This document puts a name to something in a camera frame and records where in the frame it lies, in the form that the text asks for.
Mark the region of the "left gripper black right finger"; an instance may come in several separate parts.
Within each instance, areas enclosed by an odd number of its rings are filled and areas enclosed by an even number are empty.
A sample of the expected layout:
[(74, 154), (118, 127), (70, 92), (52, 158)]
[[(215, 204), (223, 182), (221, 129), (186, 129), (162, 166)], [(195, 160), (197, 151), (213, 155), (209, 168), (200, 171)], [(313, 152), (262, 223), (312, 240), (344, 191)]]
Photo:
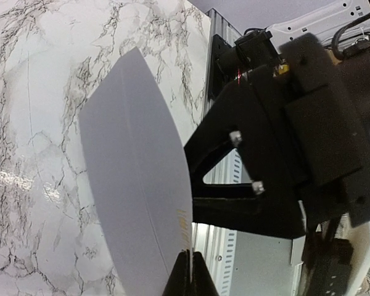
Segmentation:
[(192, 257), (191, 295), (219, 296), (205, 260), (200, 252), (194, 252)]

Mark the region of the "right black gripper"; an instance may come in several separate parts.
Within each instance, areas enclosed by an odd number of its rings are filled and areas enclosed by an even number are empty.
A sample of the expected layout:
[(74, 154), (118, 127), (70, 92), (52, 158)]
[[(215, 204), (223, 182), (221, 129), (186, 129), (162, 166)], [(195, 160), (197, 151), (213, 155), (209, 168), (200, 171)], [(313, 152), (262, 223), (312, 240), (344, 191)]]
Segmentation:
[(193, 188), (233, 149), (266, 190), (303, 202), (315, 226), (370, 221), (370, 48), (334, 64), (312, 34), (275, 50), (267, 32), (235, 46), (234, 74), (185, 145)]

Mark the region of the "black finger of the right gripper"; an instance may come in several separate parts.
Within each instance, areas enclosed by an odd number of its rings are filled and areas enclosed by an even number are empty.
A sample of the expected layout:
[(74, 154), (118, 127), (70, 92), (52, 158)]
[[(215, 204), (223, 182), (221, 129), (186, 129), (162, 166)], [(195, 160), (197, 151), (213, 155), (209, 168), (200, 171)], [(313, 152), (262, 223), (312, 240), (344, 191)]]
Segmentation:
[(250, 184), (205, 184), (192, 187), (193, 222), (263, 236), (296, 239), (305, 235), (297, 199)]

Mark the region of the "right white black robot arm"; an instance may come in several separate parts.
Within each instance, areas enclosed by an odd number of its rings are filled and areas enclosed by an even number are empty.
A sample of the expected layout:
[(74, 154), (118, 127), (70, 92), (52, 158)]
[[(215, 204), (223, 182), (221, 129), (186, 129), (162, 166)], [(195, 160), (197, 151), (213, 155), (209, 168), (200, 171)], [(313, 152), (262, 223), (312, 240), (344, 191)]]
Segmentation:
[(193, 220), (295, 239), (370, 221), (370, 1), (215, 35), (213, 104), (184, 150)]

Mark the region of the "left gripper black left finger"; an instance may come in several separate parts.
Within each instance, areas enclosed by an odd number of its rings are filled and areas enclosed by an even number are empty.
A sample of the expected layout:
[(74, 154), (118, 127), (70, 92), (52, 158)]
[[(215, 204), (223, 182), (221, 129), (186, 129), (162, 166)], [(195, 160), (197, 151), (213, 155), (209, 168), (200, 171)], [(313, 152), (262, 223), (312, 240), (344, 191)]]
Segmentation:
[(181, 251), (168, 278), (162, 296), (188, 296), (191, 294), (191, 254)]

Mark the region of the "grey paper envelope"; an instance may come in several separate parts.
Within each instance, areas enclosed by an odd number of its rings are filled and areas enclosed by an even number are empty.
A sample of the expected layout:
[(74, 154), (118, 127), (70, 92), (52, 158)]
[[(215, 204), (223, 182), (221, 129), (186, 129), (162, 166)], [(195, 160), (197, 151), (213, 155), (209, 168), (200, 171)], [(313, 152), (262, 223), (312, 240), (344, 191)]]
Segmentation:
[(162, 292), (191, 248), (192, 197), (178, 130), (139, 49), (119, 58), (79, 114), (102, 230), (128, 295)]

